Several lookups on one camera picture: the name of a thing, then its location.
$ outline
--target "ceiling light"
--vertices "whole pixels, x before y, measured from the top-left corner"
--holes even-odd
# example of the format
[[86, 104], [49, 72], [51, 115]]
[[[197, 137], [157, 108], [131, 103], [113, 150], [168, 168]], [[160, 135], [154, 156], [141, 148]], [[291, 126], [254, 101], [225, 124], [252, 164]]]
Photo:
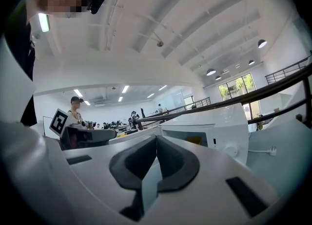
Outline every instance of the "ceiling light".
[[43, 14], [43, 13], [39, 13], [38, 16], [39, 16], [39, 22], [40, 22], [41, 30], [43, 32], [48, 32], [50, 30], [48, 16], [46, 14]]
[[208, 71], [207, 71], [207, 76], [213, 75], [214, 73], [215, 73], [215, 69], [210, 68], [210, 69], [208, 69]]
[[263, 48], [265, 45], [267, 45], [267, 43], [268, 42], [266, 40], [261, 39], [261, 40], [258, 41], [258, 47], [259, 48]]
[[162, 88], [159, 89], [159, 91], [163, 90], [167, 85], [163, 86]]
[[124, 94], [128, 90], [129, 86], [125, 86], [124, 89], [122, 90], [122, 93]]
[[79, 92], [79, 90], [74, 90], [75, 91], [75, 93], [77, 93], [77, 95], [78, 95], [78, 97], [82, 97], [82, 94]]

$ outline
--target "black slot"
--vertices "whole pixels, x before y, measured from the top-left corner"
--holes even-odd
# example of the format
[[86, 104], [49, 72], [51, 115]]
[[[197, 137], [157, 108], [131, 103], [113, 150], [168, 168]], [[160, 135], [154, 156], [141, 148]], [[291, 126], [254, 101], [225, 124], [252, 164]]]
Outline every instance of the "black slot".
[[92, 158], [90, 156], [85, 155], [85, 156], [68, 158], [67, 162], [68, 162], [69, 165], [74, 165], [74, 164], [77, 164], [77, 163], [82, 163], [82, 162], [85, 162], [85, 161], [89, 161], [91, 159]]
[[239, 177], [227, 179], [226, 182], [251, 217], [268, 207]]

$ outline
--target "fluorescent light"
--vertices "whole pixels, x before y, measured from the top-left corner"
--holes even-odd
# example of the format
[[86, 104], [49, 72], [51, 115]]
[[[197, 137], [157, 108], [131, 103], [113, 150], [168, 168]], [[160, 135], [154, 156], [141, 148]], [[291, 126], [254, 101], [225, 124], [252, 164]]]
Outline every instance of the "fluorescent light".
[[129, 86], [125, 86], [124, 89], [122, 90], [122, 93], [124, 94], [128, 90]]
[[163, 86], [162, 88], [159, 89], [159, 91], [163, 90], [167, 85]]
[[208, 69], [208, 71], [207, 71], [207, 76], [213, 75], [215, 72], [216, 72], [215, 69], [210, 68], [210, 69]]
[[49, 26], [47, 15], [43, 13], [39, 13], [38, 16], [39, 16], [41, 30], [43, 32], [48, 32], [50, 30], [50, 26]]
[[82, 97], [82, 94], [79, 92], [79, 90], [75, 89], [74, 91], [77, 93], [78, 97]]

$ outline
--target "railing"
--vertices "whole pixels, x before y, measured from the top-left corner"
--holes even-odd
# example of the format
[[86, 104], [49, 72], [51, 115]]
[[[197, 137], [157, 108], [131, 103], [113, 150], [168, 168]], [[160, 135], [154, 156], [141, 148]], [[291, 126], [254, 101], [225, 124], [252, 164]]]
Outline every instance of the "railing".
[[258, 117], [258, 118], [254, 118], [251, 120], [248, 120], [248, 124], [254, 124], [263, 120], [267, 120], [270, 118], [274, 118], [277, 116], [280, 116], [284, 113], [287, 113], [295, 108], [298, 108], [301, 105], [306, 104], [306, 125], [310, 128], [311, 127], [311, 121], [312, 121], [312, 117], [311, 117], [311, 112], [312, 112], [312, 105], [311, 105], [311, 91], [310, 91], [310, 85], [309, 85], [309, 79], [308, 77], [312, 75], [312, 64], [309, 64], [307, 66], [305, 66], [304, 68], [301, 68], [299, 71], [291, 74], [290, 76], [287, 76], [281, 80], [279, 80], [278, 82], [275, 82], [273, 84], [270, 84], [268, 86], [265, 86], [263, 88], [260, 88], [258, 90], [255, 90], [253, 92], [250, 92], [248, 94], [244, 94], [232, 99], [228, 99], [225, 100], [223, 102], [219, 102], [219, 103], [215, 103], [215, 104], [211, 104], [208, 106], [203, 106], [203, 107], [199, 107], [199, 108], [195, 108], [195, 109], [190, 109], [187, 111], [182, 111], [182, 112], [178, 112], [178, 113], [169, 113], [172, 112], [173, 110], [170, 110], [163, 115], [163, 113], [151, 116], [151, 117], [147, 117], [147, 118], [143, 118], [143, 119], [138, 119], [137, 123], [139, 126], [139, 129], [142, 129], [142, 124], [141, 122], [147, 122], [147, 121], [165, 121], [165, 120], [170, 120], [172, 118], [178, 117], [180, 115], [183, 114], [189, 114], [189, 113], [197, 113], [197, 112], [203, 112], [203, 111], [207, 111], [207, 110], [212, 110], [215, 108], [220, 108], [220, 107], [225, 107], [225, 106], [229, 106], [229, 105], [233, 105], [236, 103], [241, 103], [242, 105], [245, 104], [249, 104], [261, 99], [264, 99], [266, 97], [269, 97], [273, 94], [279, 93], [282, 90], [285, 90], [297, 83], [299, 83], [300, 81], [303, 81], [303, 85], [304, 85], [304, 91], [305, 91], [305, 99], [295, 103], [294, 105], [280, 110], [278, 112], [274, 112], [262, 117]]
[[298, 61], [288, 67], [285, 67], [281, 70], [278, 70], [270, 75], [265, 76], [265, 78], [267, 79], [268, 85], [275, 83], [291, 74], [293, 74], [296, 71], [299, 71], [301, 68], [304, 68], [306, 65], [301, 65], [302, 63], [308, 61], [308, 58], [304, 58], [301, 61]]
[[164, 114], [169, 114], [169, 113], [177, 113], [180, 109], [184, 109], [186, 111], [186, 110], [192, 108], [192, 106], [194, 106], [194, 108], [197, 108], [197, 107], [203, 107], [203, 106], [208, 106], [208, 105], [211, 105], [209, 97], [205, 98], [205, 99], [202, 99], [202, 100], [199, 100], [199, 101], [195, 101], [194, 103], [187, 104], [185, 106], [180, 106], [180, 107], [168, 110], [166, 112], [161, 112], [161, 113], [158, 113], [158, 114], [154, 114], [154, 115], [148, 116], [147, 118], [163, 116]]

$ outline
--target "white cable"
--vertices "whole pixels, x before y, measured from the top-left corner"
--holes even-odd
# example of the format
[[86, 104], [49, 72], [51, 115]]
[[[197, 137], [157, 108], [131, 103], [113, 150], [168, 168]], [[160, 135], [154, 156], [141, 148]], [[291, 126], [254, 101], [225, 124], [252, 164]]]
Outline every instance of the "white cable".
[[276, 147], [272, 146], [270, 150], [248, 150], [248, 152], [269, 153], [270, 156], [276, 155]]
[[249, 152], [263, 152], [263, 153], [269, 153], [270, 150], [248, 150]]

